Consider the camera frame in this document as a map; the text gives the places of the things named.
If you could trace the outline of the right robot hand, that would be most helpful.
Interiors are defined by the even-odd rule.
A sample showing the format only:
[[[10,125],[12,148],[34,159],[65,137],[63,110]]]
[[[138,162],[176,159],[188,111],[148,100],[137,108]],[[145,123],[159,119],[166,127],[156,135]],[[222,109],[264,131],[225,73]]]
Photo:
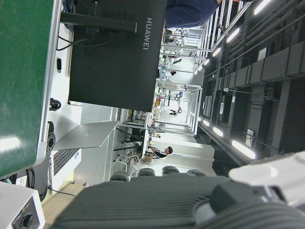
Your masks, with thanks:
[[[85,188],[54,229],[302,229],[305,154],[276,155],[228,177],[181,173],[112,180]]]

